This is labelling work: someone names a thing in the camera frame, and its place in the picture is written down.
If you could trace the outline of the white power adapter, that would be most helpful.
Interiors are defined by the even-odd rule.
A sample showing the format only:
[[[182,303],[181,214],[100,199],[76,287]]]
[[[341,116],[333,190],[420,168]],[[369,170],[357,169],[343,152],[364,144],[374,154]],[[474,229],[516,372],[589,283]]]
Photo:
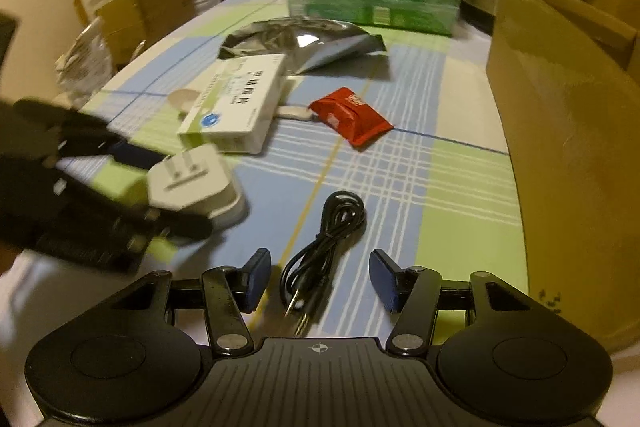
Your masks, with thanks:
[[[206,216],[215,230],[246,216],[246,200],[233,170],[214,144],[168,157],[146,174],[153,207]]]

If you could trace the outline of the silver foil bag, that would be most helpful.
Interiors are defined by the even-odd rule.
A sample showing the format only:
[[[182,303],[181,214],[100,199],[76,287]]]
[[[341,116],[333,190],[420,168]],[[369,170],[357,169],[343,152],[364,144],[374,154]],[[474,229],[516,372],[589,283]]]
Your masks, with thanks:
[[[233,31],[221,43],[219,60],[283,54],[288,75],[305,72],[356,56],[385,52],[380,35],[339,20],[288,16],[260,20]]]

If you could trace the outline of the white plastic bag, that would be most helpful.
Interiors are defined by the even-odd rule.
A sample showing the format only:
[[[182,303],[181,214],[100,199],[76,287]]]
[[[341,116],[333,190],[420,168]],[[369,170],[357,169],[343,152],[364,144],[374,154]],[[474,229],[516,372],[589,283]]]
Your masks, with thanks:
[[[113,77],[102,17],[95,18],[55,62],[56,83],[73,108],[84,106]]]

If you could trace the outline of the long white medicine box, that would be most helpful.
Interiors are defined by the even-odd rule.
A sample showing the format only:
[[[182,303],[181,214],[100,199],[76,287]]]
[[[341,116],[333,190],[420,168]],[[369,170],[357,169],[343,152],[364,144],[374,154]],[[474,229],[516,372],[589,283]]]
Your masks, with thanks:
[[[178,129],[187,148],[213,143],[226,154],[257,155],[284,86],[283,54],[216,60],[198,76],[203,90]]]

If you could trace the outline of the cardboard boxes on floor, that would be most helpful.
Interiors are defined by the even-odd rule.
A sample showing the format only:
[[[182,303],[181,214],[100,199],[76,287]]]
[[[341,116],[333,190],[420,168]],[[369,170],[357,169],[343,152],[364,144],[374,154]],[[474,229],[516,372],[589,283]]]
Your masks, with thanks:
[[[87,26],[102,20],[101,35],[113,65],[121,69],[134,54],[222,0],[74,0],[78,20]]]

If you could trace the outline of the checked tablecloth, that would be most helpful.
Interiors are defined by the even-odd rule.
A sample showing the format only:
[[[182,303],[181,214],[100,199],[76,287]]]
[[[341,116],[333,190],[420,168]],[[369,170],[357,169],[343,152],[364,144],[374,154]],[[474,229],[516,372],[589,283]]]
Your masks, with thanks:
[[[229,32],[285,16],[287,8],[286,0],[225,1],[145,52],[84,109],[174,153],[178,114],[169,93],[195,87]],[[209,244],[174,251],[160,243],[141,273],[197,277],[213,265],[239,265],[258,247],[285,265],[314,238],[329,194],[347,190],[363,199],[367,226],[337,265],[326,311],[310,333],[388,334],[390,318],[367,274],[373,248],[447,279],[486,270],[527,291],[518,193],[485,74],[489,38],[465,25],[454,38],[367,29],[383,36],[386,54],[296,78],[288,103],[306,106],[347,87],[394,129],[359,152],[320,122],[275,121],[260,155],[229,158],[246,218]],[[35,254],[17,258],[1,279],[1,407],[13,425],[40,422],[23,376],[32,345],[128,282]]]

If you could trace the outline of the red snack packet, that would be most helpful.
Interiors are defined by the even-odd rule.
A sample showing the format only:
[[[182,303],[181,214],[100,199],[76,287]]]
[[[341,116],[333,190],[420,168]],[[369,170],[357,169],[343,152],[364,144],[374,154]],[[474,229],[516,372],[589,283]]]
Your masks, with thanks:
[[[346,87],[318,98],[308,108],[353,148],[367,147],[394,126]]]

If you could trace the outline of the open brown cardboard box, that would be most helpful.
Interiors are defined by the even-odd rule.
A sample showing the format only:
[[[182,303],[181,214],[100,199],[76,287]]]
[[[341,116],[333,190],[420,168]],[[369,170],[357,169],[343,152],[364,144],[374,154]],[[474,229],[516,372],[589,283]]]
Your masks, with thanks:
[[[606,350],[639,339],[639,33],[582,0],[498,0],[487,63],[530,295]]]

